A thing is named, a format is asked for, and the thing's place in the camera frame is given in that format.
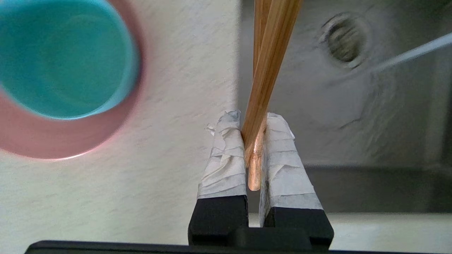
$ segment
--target teal cup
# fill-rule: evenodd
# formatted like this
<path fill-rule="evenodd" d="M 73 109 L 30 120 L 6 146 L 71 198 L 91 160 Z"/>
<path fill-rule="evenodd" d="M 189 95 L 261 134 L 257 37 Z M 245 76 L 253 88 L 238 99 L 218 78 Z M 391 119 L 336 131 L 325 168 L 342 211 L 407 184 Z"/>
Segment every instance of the teal cup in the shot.
<path fill-rule="evenodd" d="M 139 52 L 106 0 L 0 0 L 0 89 L 37 115 L 72 120 L 121 103 Z"/>

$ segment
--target chopsticks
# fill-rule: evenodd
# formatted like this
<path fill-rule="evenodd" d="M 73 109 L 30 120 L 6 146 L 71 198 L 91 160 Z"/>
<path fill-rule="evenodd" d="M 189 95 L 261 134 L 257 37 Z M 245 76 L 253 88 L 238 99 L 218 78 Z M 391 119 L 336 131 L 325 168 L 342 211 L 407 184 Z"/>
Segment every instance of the chopsticks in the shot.
<path fill-rule="evenodd" d="M 260 189 L 267 107 L 302 0 L 255 0 L 253 85 L 242 137 L 248 187 Z"/>

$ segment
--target drain strainer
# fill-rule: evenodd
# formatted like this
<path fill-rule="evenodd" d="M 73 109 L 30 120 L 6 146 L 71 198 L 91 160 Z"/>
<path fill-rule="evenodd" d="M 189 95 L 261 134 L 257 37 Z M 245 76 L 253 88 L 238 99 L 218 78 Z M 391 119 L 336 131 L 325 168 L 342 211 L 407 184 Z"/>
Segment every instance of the drain strainer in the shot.
<path fill-rule="evenodd" d="M 358 14 L 338 14 L 323 25 L 320 44 L 342 67 L 355 68 L 370 48 L 369 26 Z"/>

